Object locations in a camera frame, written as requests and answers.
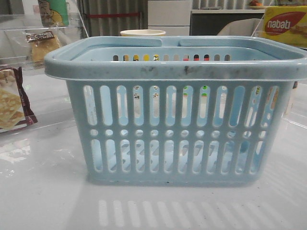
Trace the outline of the clear packaged bread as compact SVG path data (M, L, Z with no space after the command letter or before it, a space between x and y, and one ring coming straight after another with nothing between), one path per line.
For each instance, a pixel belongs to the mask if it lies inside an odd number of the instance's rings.
M62 47L58 36L52 31L27 34L26 41L31 45L31 59L36 66L43 64L46 54Z

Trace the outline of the white cabinet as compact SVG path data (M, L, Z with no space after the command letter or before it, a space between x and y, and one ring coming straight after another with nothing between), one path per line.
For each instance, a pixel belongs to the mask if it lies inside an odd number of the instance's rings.
M148 28L166 35L190 35L192 1L149 0Z

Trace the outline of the right clear acrylic shelf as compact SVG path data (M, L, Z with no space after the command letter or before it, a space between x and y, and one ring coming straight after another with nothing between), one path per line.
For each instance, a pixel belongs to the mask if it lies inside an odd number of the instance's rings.
M282 16L287 16L287 13L276 15L270 20L255 19L252 36L294 46L306 52L307 25L303 23L290 25L288 16L279 20ZM307 83L306 72L303 72L300 77L295 77L288 69L278 71L278 68L273 68L269 73L275 74L275 78L264 81L264 84L269 87L269 91L261 122L263 127L267 127L272 118L278 119L281 115L288 114L294 104L293 97L296 94L297 83Z

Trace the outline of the clear acrylic display shelf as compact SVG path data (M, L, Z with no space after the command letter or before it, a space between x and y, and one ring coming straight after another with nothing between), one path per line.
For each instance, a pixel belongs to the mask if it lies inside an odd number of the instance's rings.
M47 53L87 35L78 12L0 17L0 131L15 131L37 123L25 92L27 75L44 72Z

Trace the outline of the yellow nabati wafer box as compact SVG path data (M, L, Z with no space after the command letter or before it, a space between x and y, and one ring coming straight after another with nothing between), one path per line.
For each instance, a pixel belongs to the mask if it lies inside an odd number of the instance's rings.
M307 7L266 8L259 37L296 47L307 47Z

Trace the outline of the yellow popcorn paper cup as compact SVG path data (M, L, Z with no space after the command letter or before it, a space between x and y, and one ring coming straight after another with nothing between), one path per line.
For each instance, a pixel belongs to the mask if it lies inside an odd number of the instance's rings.
M166 34L163 30L153 29L138 29L138 30L124 30L120 32L121 36L164 36Z

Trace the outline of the green cartoon drink bottle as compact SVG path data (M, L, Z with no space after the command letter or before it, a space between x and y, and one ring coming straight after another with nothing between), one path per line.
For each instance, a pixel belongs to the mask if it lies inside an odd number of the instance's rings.
M38 7L44 27L69 25L65 0L38 0Z

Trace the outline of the brown cracker snack bag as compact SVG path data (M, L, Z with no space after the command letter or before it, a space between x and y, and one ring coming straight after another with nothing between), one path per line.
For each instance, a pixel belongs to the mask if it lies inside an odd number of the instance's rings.
M37 123L29 98L23 88L23 70L0 70L0 132L5 133Z

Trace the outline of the light blue plastic basket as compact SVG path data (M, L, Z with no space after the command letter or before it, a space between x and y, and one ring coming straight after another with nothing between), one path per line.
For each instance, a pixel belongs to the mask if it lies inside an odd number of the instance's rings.
M48 53L89 177L234 185L262 174L305 50L260 37L86 38Z

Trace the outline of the fruit plate on counter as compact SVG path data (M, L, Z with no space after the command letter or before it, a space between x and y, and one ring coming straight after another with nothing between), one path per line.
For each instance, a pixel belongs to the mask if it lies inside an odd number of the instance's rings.
M248 7L252 10L262 10L265 9L266 6L264 6L261 2L259 2L258 0L251 0L248 3Z

